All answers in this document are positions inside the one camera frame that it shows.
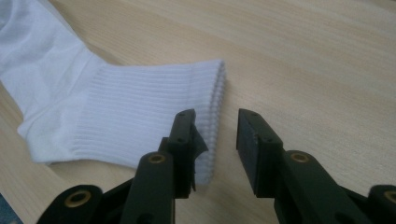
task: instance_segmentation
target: blue fabric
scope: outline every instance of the blue fabric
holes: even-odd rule
[[[6,199],[0,194],[0,224],[22,224],[17,214],[8,205]]]

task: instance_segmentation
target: light wood surface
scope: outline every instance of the light wood surface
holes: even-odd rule
[[[396,185],[396,2],[390,0],[52,1],[95,53],[117,64],[222,58],[227,80],[210,185],[177,201],[177,223],[277,223],[235,150],[238,108],[260,113],[285,149],[315,156],[342,186]],[[31,162],[21,112],[0,87],[0,192],[35,223],[62,191],[104,191],[134,170]]]

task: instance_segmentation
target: wood grain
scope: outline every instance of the wood grain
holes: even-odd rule
[[[215,175],[177,201],[177,223],[277,223],[273,201],[254,197],[235,150],[241,107],[262,114],[286,150],[311,153],[340,185],[361,194],[375,184],[396,185],[394,1],[51,3],[111,63],[226,62]],[[32,163],[20,123],[1,86],[0,191],[24,223],[35,223],[69,187],[106,191],[134,176],[99,161]]]

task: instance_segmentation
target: ribbed fabric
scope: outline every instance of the ribbed fabric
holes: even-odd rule
[[[23,114],[32,160],[99,160],[136,167],[156,151],[179,111],[194,108],[213,172],[225,78],[221,60],[116,66],[91,53],[44,0],[0,0],[0,80]]]

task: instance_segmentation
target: white sock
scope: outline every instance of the white sock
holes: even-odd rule
[[[46,1],[0,0],[0,80],[23,114],[33,161],[99,160],[136,167],[194,108],[212,176],[225,71],[221,60],[116,66],[91,53]]]

